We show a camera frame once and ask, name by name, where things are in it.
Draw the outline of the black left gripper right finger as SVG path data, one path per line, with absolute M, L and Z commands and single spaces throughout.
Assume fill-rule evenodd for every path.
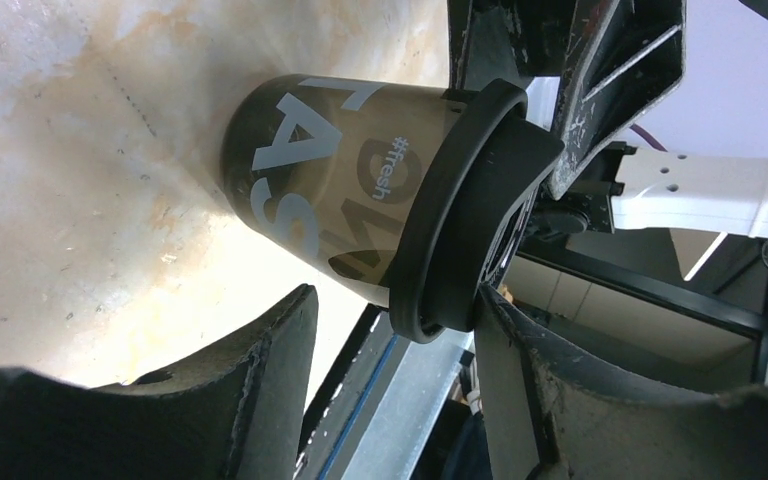
M 768 386 L 720 394 L 624 370 L 481 287 L 474 317 L 496 479 L 768 479 Z

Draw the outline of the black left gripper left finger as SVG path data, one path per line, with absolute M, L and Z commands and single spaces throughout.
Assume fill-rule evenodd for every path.
M 128 385 L 0 368 L 0 479 L 289 479 L 318 298 L 302 284 L 255 321 Z

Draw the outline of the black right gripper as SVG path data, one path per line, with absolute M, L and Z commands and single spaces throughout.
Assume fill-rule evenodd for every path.
M 566 250 L 584 233 L 614 234 L 612 201 L 625 189 L 619 167 L 636 148 L 610 142 L 680 83 L 685 2 L 446 4 L 450 89 L 478 91 L 497 78 L 526 88 L 561 75 L 551 131 L 565 149 L 538 191 L 516 256 Z

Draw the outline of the black printed coffee cup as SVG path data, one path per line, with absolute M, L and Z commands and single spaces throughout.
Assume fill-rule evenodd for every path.
M 366 301 L 417 192 L 472 93 L 291 74 L 250 92 L 220 154 L 224 193 L 250 228 Z

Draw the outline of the black cup lid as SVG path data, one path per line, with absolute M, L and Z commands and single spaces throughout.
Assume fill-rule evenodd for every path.
M 444 329 L 469 332 L 479 289 L 501 282 L 564 150 L 526 113 L 526 92 L 496 79 L 441 143 L 388 271 L 395 333 L 429 343 Z

